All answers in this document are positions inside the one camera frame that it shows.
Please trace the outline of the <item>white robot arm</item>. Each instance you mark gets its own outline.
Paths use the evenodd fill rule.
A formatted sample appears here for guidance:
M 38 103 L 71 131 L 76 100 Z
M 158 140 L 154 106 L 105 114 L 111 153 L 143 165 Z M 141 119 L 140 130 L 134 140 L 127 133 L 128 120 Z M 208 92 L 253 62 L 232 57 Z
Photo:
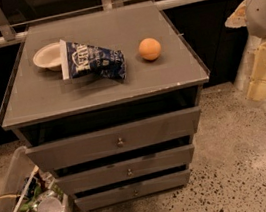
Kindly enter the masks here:
M 249 100 L 266 100 L 266 0 L 243 0 L 226 19 L 225 27 L 246 27 L 249 33 L 235 86 Z

